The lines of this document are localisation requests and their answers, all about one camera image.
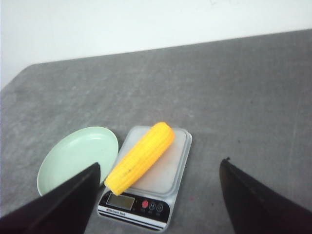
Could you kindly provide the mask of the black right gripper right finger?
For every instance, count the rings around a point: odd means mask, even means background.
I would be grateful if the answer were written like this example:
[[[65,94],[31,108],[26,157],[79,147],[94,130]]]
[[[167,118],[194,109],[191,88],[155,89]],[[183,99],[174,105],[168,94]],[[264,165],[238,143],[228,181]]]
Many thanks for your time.
[[[229,162],[221,161],[224,202],[237,234],[310,234],[312,213]]]

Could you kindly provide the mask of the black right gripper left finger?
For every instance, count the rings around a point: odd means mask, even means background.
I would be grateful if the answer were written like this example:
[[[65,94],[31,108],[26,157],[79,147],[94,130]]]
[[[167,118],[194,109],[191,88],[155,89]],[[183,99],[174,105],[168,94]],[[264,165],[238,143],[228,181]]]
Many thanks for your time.
[[[55,189],[0,219],[2,234],[82,234],[96,203],[100,166],[94,163]]]

